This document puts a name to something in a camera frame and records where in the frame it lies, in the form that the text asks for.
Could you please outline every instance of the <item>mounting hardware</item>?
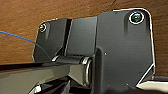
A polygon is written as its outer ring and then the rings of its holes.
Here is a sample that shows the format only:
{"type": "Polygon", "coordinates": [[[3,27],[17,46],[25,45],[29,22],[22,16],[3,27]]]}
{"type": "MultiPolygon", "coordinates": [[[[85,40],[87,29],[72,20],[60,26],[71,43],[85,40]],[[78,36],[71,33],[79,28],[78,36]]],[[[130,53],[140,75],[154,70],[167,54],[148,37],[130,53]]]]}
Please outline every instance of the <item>mounting hardware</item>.
{"type": "Polygon", "coordinates": [[[144,15],[140,12],[133,12],[129,17],[129,21],[132,24],[140,24],[141,22],[143,22],[143,20],[144,20],[144,15]]]}
{"type": "Polygon", "coordinates": [[[46,30],[46,24],[41,24],[40,26],[39,26],[39,31],[40,32],[44,32],[45,30],[46,30]]]}

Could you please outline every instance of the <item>black plastic part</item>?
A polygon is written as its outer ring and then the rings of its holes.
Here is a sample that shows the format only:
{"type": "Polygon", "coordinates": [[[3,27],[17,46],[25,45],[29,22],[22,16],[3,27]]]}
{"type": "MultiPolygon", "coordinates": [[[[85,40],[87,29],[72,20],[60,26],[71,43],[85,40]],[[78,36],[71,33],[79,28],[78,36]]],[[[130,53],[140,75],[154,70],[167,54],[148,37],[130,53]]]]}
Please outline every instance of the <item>black plastic part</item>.
{"type": "Polygon", "coordinates": [[[93,56],[96,24],[97,16],[72,20],[65,50],[66,56],[93,56]]]}
{"type": "MultiPolygon", "coordinates": [[[[67,19],[51,20],[42,24],[46,24],[46,30],[38,32],[36,42],[46,50],[50,58],[53,58],[63,48],[67,19]]],[[[37,46],[33,56],[35,62],[51,61],[37,46]]]]}
{"type": "Polygon", "coordinates": [[[149,14],[135,9],[98,15],[96,48],[94,94],[135,87],[153,64],[149,14]],[[135,11],[145,16],[137,25],[128,20],[135,11]]]}

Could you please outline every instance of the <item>metal surface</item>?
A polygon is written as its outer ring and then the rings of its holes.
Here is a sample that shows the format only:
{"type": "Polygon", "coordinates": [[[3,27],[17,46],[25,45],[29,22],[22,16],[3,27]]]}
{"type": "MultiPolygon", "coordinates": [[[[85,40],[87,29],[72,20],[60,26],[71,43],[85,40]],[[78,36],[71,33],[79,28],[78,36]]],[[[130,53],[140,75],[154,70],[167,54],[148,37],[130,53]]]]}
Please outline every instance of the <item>metal surface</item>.
{"type": "Polygon", "coordinates": [[[70,72],[70,65],[1,71],[0,94],[28,94],[37,84],[49,82],[70,72]]]}

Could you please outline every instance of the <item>screw head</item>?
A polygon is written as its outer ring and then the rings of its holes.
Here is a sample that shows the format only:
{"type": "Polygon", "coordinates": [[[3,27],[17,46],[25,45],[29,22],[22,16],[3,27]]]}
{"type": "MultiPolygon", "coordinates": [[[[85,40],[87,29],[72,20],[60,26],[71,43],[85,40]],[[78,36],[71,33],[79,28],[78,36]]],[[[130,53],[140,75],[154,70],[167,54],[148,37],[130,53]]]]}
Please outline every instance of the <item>screw head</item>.
{"type": "Polygon", "coordinates": [[[140,12],[134,12],[130,15],[129,20],[133,24],[140,24],[144,19],[144,15],[140,12]]]}
{"type": "Polygon", "coordinates": [[[40,31],[40,32],[45,32],[45,30],[46,30],[46,24],[41,24],[41,25],[39,26],[39,31],[40,31]]]}

